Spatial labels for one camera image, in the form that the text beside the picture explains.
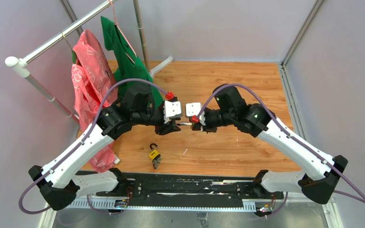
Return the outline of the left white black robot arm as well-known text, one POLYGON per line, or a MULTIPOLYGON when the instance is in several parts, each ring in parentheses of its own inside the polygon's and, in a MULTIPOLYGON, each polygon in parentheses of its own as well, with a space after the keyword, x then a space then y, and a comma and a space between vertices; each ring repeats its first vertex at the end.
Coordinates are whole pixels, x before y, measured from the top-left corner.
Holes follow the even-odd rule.
POLYGON ((180 131, 175 121, 180 119, 183 111, 177 97, 168 93, 159 107, 153 102, 149 85, 133 85, 123 97, 102 109, 97 123, 90 124, 56 159, 43 167, 34 165, 29 169, 30 177, 53 210, 62 210, 75 199, 98 192, 111 192, 115 196, 126 192, 127 179, 117 168, 84 175, 79 170, 134 125, 154 126, 157 135, 180 131))

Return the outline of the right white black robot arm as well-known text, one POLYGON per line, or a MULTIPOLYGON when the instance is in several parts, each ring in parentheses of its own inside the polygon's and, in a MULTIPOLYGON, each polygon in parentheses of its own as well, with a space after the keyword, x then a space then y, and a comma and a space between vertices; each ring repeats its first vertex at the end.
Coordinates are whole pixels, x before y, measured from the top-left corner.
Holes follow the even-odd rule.
POLYGON ((247 104, 234 86, 217 87, 213 97, 218 109, 209 109, 199 102, 185 105, 186 117, 193 123, 192 130, 214 133, 218 127, 233 125, 272 145, 301 168, 294 172, 260 170, 250 186, 251 193, 262 199, 274 192, 295 192, 315 203, 328 203, 348 164, 345 157, 333 157, 320 151, 262 104, 247 104))

